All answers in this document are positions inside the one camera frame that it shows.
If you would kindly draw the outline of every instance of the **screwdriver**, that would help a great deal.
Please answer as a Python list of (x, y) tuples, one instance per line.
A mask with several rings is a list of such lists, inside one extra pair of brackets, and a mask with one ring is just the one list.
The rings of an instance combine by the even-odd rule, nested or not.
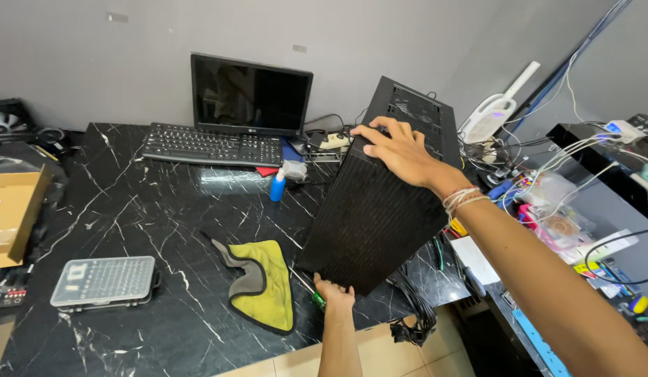
[(307, 289), (308, 292), (310, 292), (312, 294), (312, 302), (314, 304), (316, 304), (317, 306), (319, 306), (319, 309), (321, 309), (321, 311), (326, 311), (326, 301), (324, 301), (324, 298), (319, 294), (319, 292), (317, 292), (314, 289), (310, 288), (308, 283), (305, 282), (305, 280), (303, 280), (303, 278), (301, 278), (300, 275), (297, 274), (296, 271), (294, 271), (293, 268), (289, 267), (289, 270), (291, 270), (291, 272), (294, 273), (296, 278), (298, 278), (300, 280), (300, 282), (303, 283), (303, 286), (305, 287), (305, 289)]

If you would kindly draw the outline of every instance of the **tile floor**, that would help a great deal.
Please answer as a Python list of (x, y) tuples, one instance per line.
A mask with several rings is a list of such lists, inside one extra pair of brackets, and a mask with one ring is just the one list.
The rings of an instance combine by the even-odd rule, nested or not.
[[(437, 331), (424, 347), (394, 343), (389, 325), (384, 323), (357, 331), (363, 375), (372, 377), (473, 377), (466, 349), (449, 310), (437, 309)], [(0, 358), (13, 323), (0, 326)], [(317, 375), (321, 344), (264, 360), (221, 374), (222, 377), (302, 377)]]

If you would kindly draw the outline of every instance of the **blue spray bottle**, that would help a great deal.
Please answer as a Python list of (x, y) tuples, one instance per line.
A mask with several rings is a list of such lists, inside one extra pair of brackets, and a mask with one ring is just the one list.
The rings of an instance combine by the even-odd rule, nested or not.
[(284, 178), (284, 169), (280, 168), (278, 174), (273, 178), (273, 183), (270, 185), (270, 200), (273, 202), (278, 202), (282, 200), (282, 194), (284, 194), (284, 185), (286, 184), (286, 179)]

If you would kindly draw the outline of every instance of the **monitor screen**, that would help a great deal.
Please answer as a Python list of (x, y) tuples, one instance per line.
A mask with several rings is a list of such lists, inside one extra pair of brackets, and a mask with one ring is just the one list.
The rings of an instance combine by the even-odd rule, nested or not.
[(300, 134), (312, 73), (192, 54), (191, 74), (196, 128)]

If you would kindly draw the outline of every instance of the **black pc tower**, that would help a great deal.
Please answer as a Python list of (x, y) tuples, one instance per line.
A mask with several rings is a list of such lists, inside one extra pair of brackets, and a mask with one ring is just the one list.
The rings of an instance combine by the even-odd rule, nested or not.
[[(452, 107), (382, 77), (363, 124), (377, 116), (410, 123), (426, 136), (429, 154), (461, 166)], [(319, 209), (298, 265), (367, 295), (447, 223), (442, 203), (427, 188), (404, 183), (353, 141)]]

